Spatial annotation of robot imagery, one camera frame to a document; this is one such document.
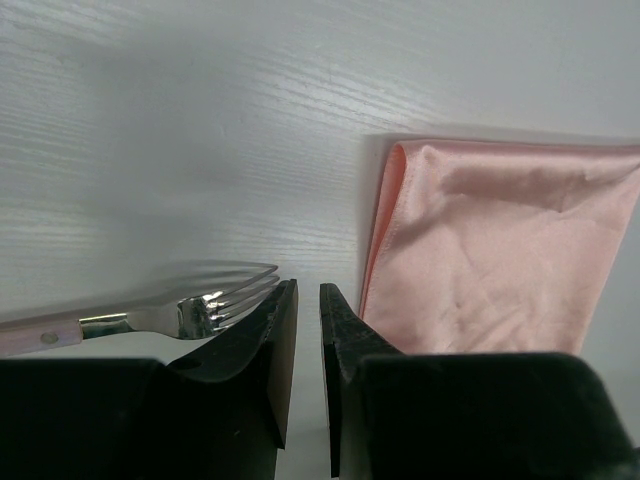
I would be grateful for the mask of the pink cloth napkin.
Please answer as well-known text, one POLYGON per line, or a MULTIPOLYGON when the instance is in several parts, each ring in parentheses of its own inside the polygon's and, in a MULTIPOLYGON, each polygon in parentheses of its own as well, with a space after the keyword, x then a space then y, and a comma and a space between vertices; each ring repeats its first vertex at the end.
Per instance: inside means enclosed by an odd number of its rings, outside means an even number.
POLYGON ((397 142, 361 318, 410 354, 575 354, 638 197, 635 146, 397 142))

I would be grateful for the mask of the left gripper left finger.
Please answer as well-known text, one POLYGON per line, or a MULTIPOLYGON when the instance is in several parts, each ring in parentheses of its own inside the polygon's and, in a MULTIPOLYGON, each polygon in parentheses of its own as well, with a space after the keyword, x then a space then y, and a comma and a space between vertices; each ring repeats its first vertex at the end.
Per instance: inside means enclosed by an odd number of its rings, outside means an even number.
POLYGON ((164 364, 5 360, 5 479, 271 479, 286 443, 298 285, 164 364))

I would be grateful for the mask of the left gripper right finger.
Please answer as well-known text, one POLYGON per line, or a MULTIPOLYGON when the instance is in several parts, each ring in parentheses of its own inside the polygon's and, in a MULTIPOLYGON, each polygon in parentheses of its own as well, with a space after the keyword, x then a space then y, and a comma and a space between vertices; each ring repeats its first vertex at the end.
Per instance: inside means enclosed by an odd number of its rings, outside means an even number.
POLYGON ((597 374, 560 353, 406 355, 320 288, 338 479, 635 479, 597 374))

